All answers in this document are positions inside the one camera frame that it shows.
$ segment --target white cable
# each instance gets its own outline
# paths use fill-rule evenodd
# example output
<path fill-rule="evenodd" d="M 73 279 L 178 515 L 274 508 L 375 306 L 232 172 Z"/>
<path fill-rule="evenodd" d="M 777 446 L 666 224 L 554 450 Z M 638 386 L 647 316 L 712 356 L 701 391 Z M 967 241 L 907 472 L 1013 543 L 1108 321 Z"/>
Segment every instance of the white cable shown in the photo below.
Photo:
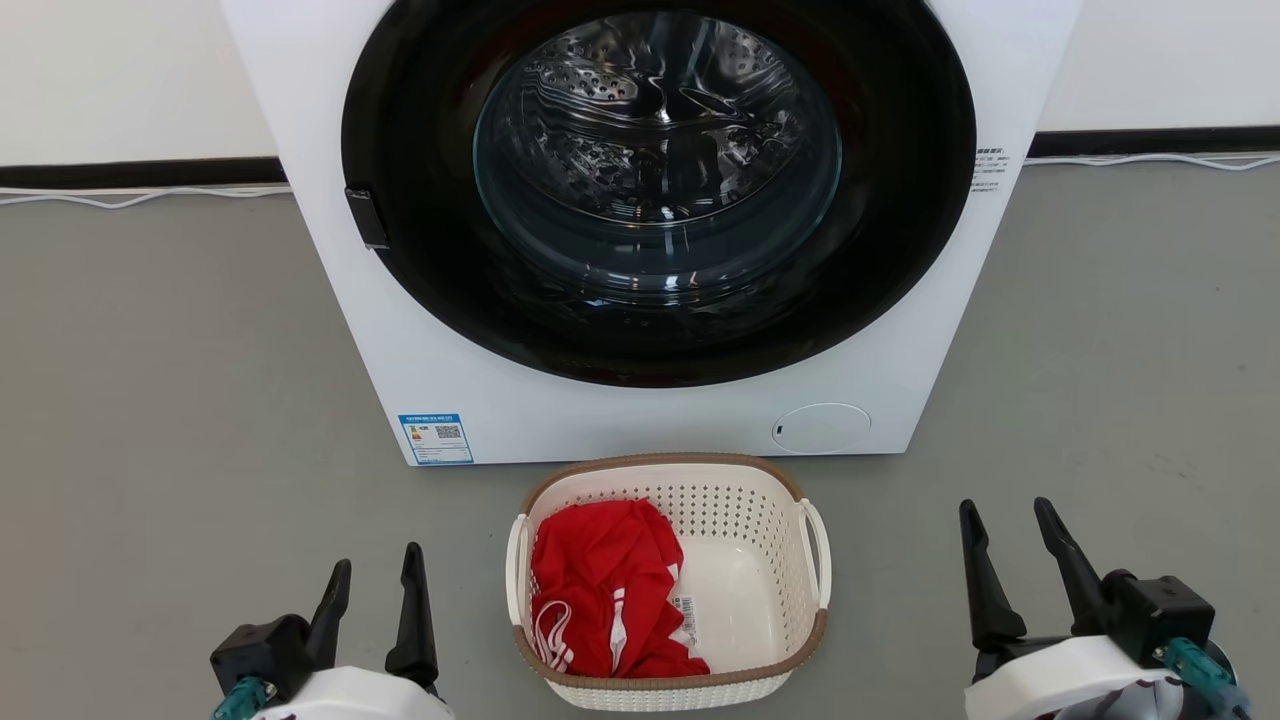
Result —
<path fill-rule="evenodd" d="M 211 187 L 166 187 L 161 190 L 156 188 L 140 188 L 140 190 L 84 190 L 84 191 L 72 191 L 76 195 L 60 195 L 59 191 L 49 190 L 24 190 L 24 188 L 8 188 L 0 187 L 0 195 L 18 195 L 20 197 L 10 197 L 6 200 L 0 200 L 0 206 L 4 205 L 19 205 L 23 202 L 42 202 L 45 200 L 61 200 L 64 202 L 78 202 L 81 205 L 91 205 L 93 208 L 101 208 L 104 210 L 120 210 L 123 208 L 132 208 L 134 205 L 141 205 L 156 197 L 165 197 L 168 195 L 212 195 L 216 197 L 232 197 L 232 199 L 247 199 L 247 197 L 266 197 L 269 195 L 285 195 L 293 192 L 288 186 L 282 187 L 228 187 L 228 188 L 211 188 Z M 84 195 L 138 195 L 132 200 L 124 200 L 122 202 L 102 202 L 100 200 L 90 200 L 83 197 Z"/>
<path fill-rule="evenodd" d="M 1252 160 L 1243 165 L 1231 165 L 1229 161 Z M 1088 168 L 1110 168 L 1114 165 L 1128 165 L 1129 163 L 1190 163 L 1202 168 L 1215 170 L 1228 170 L 1239 173 L 1252 170 L 1272 163 L 1280 163 L 1277 155 L 1231 155 L 1225 158 L 1196 158 L 1192 155 L 1126 155 L 1124 158 L 1034 158 L 1023 163 L 1024 165 L 1085 165 Z"/>

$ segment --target white plastic basket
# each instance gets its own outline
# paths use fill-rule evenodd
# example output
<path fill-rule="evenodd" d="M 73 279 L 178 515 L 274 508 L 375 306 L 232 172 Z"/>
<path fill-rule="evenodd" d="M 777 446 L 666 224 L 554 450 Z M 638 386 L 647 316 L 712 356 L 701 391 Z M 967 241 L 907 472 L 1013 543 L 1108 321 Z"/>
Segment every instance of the white plastic basket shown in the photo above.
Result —
<path fill-rule="evenodd" d="M 692 597 L 696 652 L 712 674 L 621 679 L 557 673 L 530 644 L 538 525 L 571 505 L 641 497 L 671 520 L 680 538 L 685 566 L 672 594 Z M 822 516 L 781 469 L 744 455 L 646 455 L 567 468 L 529 497 L 507 544 L 507 610 L 516 644 L 557 694 L 589 710 L 695 710 L 759 700 L 817 648 L 829 600 L 831 546 Z"/>

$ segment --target red clothing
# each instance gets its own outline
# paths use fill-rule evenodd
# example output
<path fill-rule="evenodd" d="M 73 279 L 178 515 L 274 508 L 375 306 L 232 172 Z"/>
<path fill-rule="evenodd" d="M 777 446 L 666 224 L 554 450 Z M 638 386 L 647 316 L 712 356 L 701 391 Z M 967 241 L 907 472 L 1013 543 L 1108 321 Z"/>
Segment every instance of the red clothing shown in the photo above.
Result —
<path fill-rule="evenodd" d="M 543 520 L 534 544 L 535 650 L 593 678 L 707 675 L 668 602 L 685 556 L 648 500 L 575 505 Z"/>

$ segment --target brown basket rim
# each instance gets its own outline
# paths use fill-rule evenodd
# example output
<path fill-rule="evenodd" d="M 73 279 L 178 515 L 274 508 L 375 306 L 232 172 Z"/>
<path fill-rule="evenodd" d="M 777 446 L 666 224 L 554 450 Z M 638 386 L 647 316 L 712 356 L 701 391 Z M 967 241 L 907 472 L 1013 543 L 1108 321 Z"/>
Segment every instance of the brown basket rim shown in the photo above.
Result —
<path fill-rule="evenodd" d="M 594 470 L 611 470 L 614 468 L 639 468 L 643 465 L 672 465 L 672 464 L 701 464 L 701 465 L 745 465 L 749 468 L 756 468 L 764 470 L 765 473 L 773 475 L 796 502 L 804 500 L 804 493 L 800 491 L 800 486 L 791 479 L 781 468 L 769 462 L 768 460 L 760 457 L 753 457 L 750 455 L 733 455 L 726 452 L 664 452 L 655 455 L 626 455 L 622 457 L 608 457 L 604 460 L 590 460 L 586 462 L 577 462 L 567 468 L 561 469 L 547 479 L 543 484 L 534 489 L 525 501 L 525 506 L 521 509 L 521 514 L 529 515 L 532 510 L 534 503 L 538 498 L 553 484 L 563 480 L 564 478 L 572 475 L 580 475 L 582 473 L 590 473 Z M 699 688 L 713 688 L 718 685 L 733 685 L 739 683 L 750 683 L 754 680 L 763 680 L 765 678 L 774 678 L 778 675 L 785 675 L 791 673 L 796 667 L 804 665 L 809 656 L 818 648 L 822 642 L 822 635 L 827 629 L 827 610 L 819 609 L 813 619 L 813 629 L 809 630 L 809 637 L 790 657 L 786 657 L 772 665 L 764 665 L 762 667 L 751 667 L 748 670 L 735 670 L 733 673 L 713 673 L 710 675 L 692 675 L 687 678 L 584 678 L 581 675 L 570 675 L 567 673 L 557 673 L 552 670 L 538 655 L 534 648 L 529 644 L 529 638 L 525 637 L 524 625 L 512 625 L 512 634 L 516 639 L 516 647 L 520 648 L 520 653 L 525 656 L 525 662 L 534 669 L 535 673 L 541 675 L 545 680 L 556 683 L 557 685 L 563 685 L 567 688 L 577 688 L 585 691 L 684 691 L 684 689 L 699 689 Z"/>

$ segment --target concrete floor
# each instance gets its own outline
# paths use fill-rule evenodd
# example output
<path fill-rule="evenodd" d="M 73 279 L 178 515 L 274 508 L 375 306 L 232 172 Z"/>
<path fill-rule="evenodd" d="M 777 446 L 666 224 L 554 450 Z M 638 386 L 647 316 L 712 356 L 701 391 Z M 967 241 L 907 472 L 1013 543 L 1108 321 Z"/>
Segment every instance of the concrete floor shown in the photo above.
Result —
<path fill-rule="evenodd" d="M 1101 571 L 1210 598 L 1256 716 L 1280 712 L 1277 199 L 1277 167 L 1027 172 L 911 450 L 785 461 L 836 548 L 817 656 L 686 716 L 963 717 L 956 506 L 978 502 L 1015 607 L 1055 634 L 1038 495 Z M 339 557 L 339 662 L 380 667 L 412 539 L 458 716 L 584 717 L 506 620 L 507 529 L 549 471 L 404 466 L 287 197 L 0 209 L 6 717 L 201 717 L 209 652 L 310 615 Z"/>

